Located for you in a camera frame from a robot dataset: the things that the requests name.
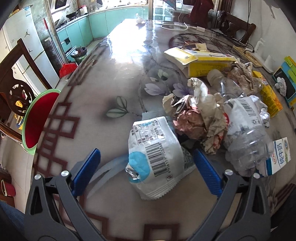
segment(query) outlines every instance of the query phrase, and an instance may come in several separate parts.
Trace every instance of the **glossy tabletop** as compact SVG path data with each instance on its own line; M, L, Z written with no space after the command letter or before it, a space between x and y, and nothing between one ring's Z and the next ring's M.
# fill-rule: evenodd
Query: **glossy tabletop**
M135 20L126 19L79 65L47 119L34 157L35 173L45 177L59 175L83 160L94 148L101 151L100 166L128 154L133 122L141 120L143 113L161 110L162 98L170 91L178 95L188 92L187 78L166 60L165 50L183 45L184 41L206 43L210 51L228 53L247 62L232 49L233 43L210 30L204 33L194 29L170 31L160 26L161 22L149 20L136 25ZM262 68L259 71L272 82ZM271 120L267 131L273 139L279 133L281 137L288 136L289 142L296 142L295 117L284 99L281 96L279 99L284 110ZM295 174L295 152L291 150L294 165L287 164L285 175ZM109 240L186 239L216 201L198 170L153 201L140 199L125 171L116 174L87 198L98 180L88 186L79 202ZM267 194L272 193L275 179L268 179L266 183L270 189ZM59 210L70 224L61 203ZM224 225L229 224L233 214L234 209Z

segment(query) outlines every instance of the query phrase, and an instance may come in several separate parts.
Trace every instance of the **metal screw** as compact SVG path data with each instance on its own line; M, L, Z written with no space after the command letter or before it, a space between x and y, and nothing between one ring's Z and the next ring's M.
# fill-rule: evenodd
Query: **metal screw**
M62 177L66 177L69 175L69 171L65 170L61 172Z
M37 175L34 176L34 179L35 180L39 180L40 178L41 178L41 175L40 174L37 174Z
M233 170L226 169L224 173L225 173L227 176L231 176L231 175L233 175Z
M260 178L260 174L255 172L255 173L253 174L253 177L256 178L256 179L259 179L259 178Z

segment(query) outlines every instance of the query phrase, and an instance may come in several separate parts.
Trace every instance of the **trash can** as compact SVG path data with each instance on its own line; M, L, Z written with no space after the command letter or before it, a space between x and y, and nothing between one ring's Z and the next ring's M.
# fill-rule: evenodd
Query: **trash can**
M3 179L1 180L1 190L4 196L14 197L16 195L15 187Z
M86 57L87 48L86 47L79 47L76 48L74 52L70 54L70 56L75 59L77 65L79 65Z

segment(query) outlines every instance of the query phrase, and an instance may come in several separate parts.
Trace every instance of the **refrigerator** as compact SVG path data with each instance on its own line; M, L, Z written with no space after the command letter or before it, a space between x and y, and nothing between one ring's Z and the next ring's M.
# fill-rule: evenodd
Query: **refrigerator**
M23 40L28 52L45 79L52 88L55 88L59 81L59 77L52 67L40 42L30 7L26 7L9 17L1 29L0 62L17 45L17 41L20 38ZM12 69L14 77L25 81L35 94L38 95L46 90L24 56L20 57Z

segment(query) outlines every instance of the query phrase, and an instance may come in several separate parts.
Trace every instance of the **red bucket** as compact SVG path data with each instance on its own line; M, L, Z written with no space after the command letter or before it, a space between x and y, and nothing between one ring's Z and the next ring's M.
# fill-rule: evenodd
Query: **red bucket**
M1 180L1 190L4 196L14 197L16 195L15 187L4 180Z

